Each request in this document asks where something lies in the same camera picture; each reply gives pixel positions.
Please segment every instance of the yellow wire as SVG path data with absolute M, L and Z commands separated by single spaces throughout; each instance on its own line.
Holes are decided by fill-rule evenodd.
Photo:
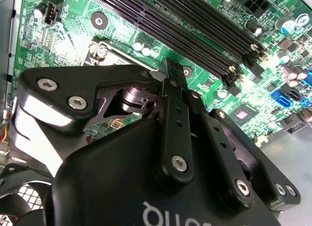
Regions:
M 1 142 L 3 142 L 7 136 L 8 136 L 8 124 L 6 124 L 4 127 L 4 136 L 3 136 L 3 139 L 1 140 Z

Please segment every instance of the motherboard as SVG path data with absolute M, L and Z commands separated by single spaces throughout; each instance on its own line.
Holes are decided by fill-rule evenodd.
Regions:
M 312 122 L 312 17 L 302 0 L 22 0 L 11 101 L 36 67 L 183 66 L 207 111 L 224 110 L 258 146 Z M 88 129 L 96 140 L 140 118 Z

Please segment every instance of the green circuit board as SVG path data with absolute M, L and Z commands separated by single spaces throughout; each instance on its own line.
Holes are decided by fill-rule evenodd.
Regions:
M 18 86 L 19 75 L 22 71 L 35 67 L 80 66 L 89 51 L 91 41 L 97 37 L 154 70 L 160 67 L 160 63 L 166 57 L 178 61 L 183 66 L 190 66 L 194 74 L 187 79 L 187 83 L 190 89 L 202 95 L 202 100 L 208 111 L 220 108 L 227 114 L 231 114 L 241 105 L 249 105 L 257 111 L 254 117 L 241 126 L 242 130 L 249 137 L 253 137 L 255 133 L 260 136 L 281 130 L 282 127 L 279 121 L 292 112 L 298 112 L 303 108 L 299 102 L 295 101 L 293 106 L 288 109 L 281 107 L 270 97 L 272 91 L 267 89 L 270 83 L 274 84 L 276 89 L 285 83 L 283 72 L 280 67 L 277 67 L 276 61 L 274 61 L 274 56 L 279 51 L 278 43 L 285 36 L 276 30 L 275 22 L 284 16 L 295 19 L 302 13 L 307 13 L 312 18 L 311 9 L 301 0 L 268 0 L 271 3 L 271 7 L 259 19 L 255 19 L 248 14 L 235 0 L 229 3 L 225 0 L 203 0 L 203 2 L 206 1 L 217 8 L 242 29 L 244 29 L 246 21 L 255 19 L 265 29 L 265 33 L 259 37 L 259 42 L 267 49 L 271 57 L 269 61 L 259 62 L 265 69 L 265 72 L 262 74 L 262 80 L 259 83 L 252 81 L 255 76 L 241 65 L 244 71 L 244 78 L 243 82 L 237 83 L 241 93 L 237 96 L 227 93 L 222 98 L 219 97 L 218 92 L 225 90 L 225 88 L 219 79 L 98 3 L 92 0 L 64 0 L 61 22 L 50 26 L 44 23 L 43 20 L 35 18 L 33 14 L 34 7 L 42 1 L 45 2 L 47 0 L 22 0 L 11 93 L 12 100 Z M 169 11 L 162 9 L 155 3 L 153 6 L 170 16 Z M 95 29 L 90 22 L 91 15 L 97 11 L 104 13 L 108 18 L 108 26 L 105 30 Z M 177 17 L 171 16 L 171 18 L 181 22 Z M 201 35 L 198 31 L 190 29 L 188 24 L 183 24 L 183 26 L 185 29 Z M 287 35 L 287 38 L 297 45 L 296 51 L 287 51 L 291 61 L 294 64 L 300 64 L 302 67 L 308 68 L 312 66 L 312 55 L 310 53 L 302 57 L 301 53 L 305 50 L 312 50 L 312 38 L 308 35 L 311 29 L 312 24 L 310 22 L 304 27 L 296 27 L 293 32 Z M 304 44 L 298 42 L 299 37 L 302 35 L 308 37 Z M 133 42 L 137 37 L 152 45 L 150 56 L 146 57 L 142 53 L 133 50 Z M 225 51 L 221 49 L 220 51 L 229 59 L 235 60 L 234 57 Z M 212 82 L 210 87 L 205 85 L 207 81 Z M 311 87 L 300 83 L 297 88 L 303 96 L 312 100 Z M 271 112 L 277 108 L 280 109 L 279 113 L 272 114 Z M 134 115 L 124 121 L 124 124 L 129 124 L 138 118 L 139 116 Z M 100 132 L 97 134 L 97 137 L 104 136 L 115 130 L 110 126 L 100 125 L 99 128 Z

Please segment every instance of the silver screw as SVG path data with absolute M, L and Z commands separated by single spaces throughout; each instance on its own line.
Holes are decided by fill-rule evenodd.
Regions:
M 178 171 L 186 171 L 187 164 L 186 161 L 181 156 L 174 155 L 171 161 L 175 169 L 177 169 Z
M 276 186 L 276 188 L 277 188 L 277 191 L 278 191 L 280 194 L 282 194 L 282 195 L 284 195 L 284 196 L 286 195 L 286 191 L 284 190 L 284 188 L 283 188 L 280 184 L 276 183 L 275 186 Z
M 223 113 L 223 112 L 221 112 L 221 111 L 218 111 L 218 114 L 219 114 L 219 116 L 221 117 L 221 118 L 225 118 L 225 114 Z
M 73 109 L 78 109 L 82 110 L 87 107 L 87 102 L 83 98 L 79 96 L 73 96 L 68 99 L 68 104 L 71 106 Z
M 296 196 L 296 192 L 293 190 L 292 187 L 290 187 L 289 185 L 286 185 L 287 190 L 289 191 L 289 193 L 291 193 L 292 196 Z
M 147 73 L 146 73 L 145 71 L 141 71 L 140 74 L 141 74 L 143 77 L 148 78 L 148 75 L 147 75 Z
M 102 25 L 103 24 L 103 20 L 101 18 L 96 18 L 96 24 L 97 25 Z
M 192 96 L 193 96 L 194 98 L 199 98 L 198 94 L 195 93 L 195 92 L 192 92 Z
M 57 83 L 54 80 L 42 78 L 37 82 L 40 89 L 45 91 L 55 91 L 58 88 Z
M 236 180 L 236 186 L 238 190 L 244 195 L 244 196 L 249 196 L 250 191 L 248 186 L 243 182 L 242 180 Z
M 99 47 L 99 49 L 97 50 L 97 55 L 100 58 L 104 58 L 107 56 L 107 49 L 105 47 Z
M 176 87 L 176 82 L 175 81 L 170 80 L 170 84 L 173 85 L 174 87 Z

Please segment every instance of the ram slot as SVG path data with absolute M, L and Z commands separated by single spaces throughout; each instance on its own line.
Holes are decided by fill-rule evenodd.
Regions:
M 193 63 L 197 64 L 198 66 L 206 69 L 208 72 L 216 76 L 217 78 L 221 78 L 221 75 L 226 75 L 227 69 L 221 69 L 219 66 L 214 64 L 209 59 L 205 59 L 202 56 L 199 56 L 193 49 L 189 46 L 185 45 L 179 39 L 181 38 L 180 35 L 175 36 L 175 32 L 171 31 L 173 35 L 164 32 L 159 27 L 155 26 L 144 17 L 141 17 L 139 14 L 141 12 L 140 2 L 136 1 L 136 4 L 130 3 L 130 0 L 123 0 L 123 3 L 128 3 L 127 6 L 123 4 L 122 0 L 93 0 L 103 7 L 113 11 L 120 17 L 124 18 L 131 24 L 135 25 L 142 31 L 146 32 L 147 34 L 153 36 L 157 40 L 161 41 L 169 48 L 176 51 L 178 54 L 186 57 Z
M 209 21 L 221 32 L 224 32 L 233 40 L 241 44 L 246 50 L 250 49 L 251 44 L 257 43 L 256 40 L 250 37 L 247 32 L 241 30 L 241 28 L 233 23 L 230 19 L 225 17 L 210 4 L 203 2 L 203 0 L 179 1 L 189 9 L 201 15 L 205 20 Z
M 232 40 L 228 34 L 221 32 L 214 25 L 203 19 L 192 10 L 181 4 L 177 0 L 154 0 L 161 6 L 165 7 L 173 14 L 180 17 L 183 21 L 190 24 L 193 28 L 197 29 L 200 33 L 204 34 L 207 38 L 217 43 L 225 51 L 237 59 L 241 59 L 243 54 L 249 52 L 249 49 L 244 48 L 236 41 Z
M 158 26 L 171 36 L 175 36 L 184 44 L 187 43 L 189 47 L 191 47 L 198 55 L 202 55 L 207 58 L 207 61 L 211 62 L 214 65 L 215 69 L 219 69 L 221 66 L 224 70 L 228 70 L 230 66 L 234 66 L 234 63 L 230 60 L 223 57 L 217 51 L 212 49 L 206 43 L 201 42 L 191 32 L 187 32 L 184 29 L 181 29 L 178 25 L 174 25 L 171 21 L 169 21 L 166 17 L 160 15 L 155 12 L 153 8 L 145 5 L 142 6 L 142 3 L 138 0 L 119 0 L 120 2 L 134 8 L 137 13 L 144 16 L 149 22 L 152 22 L 154 25 Z

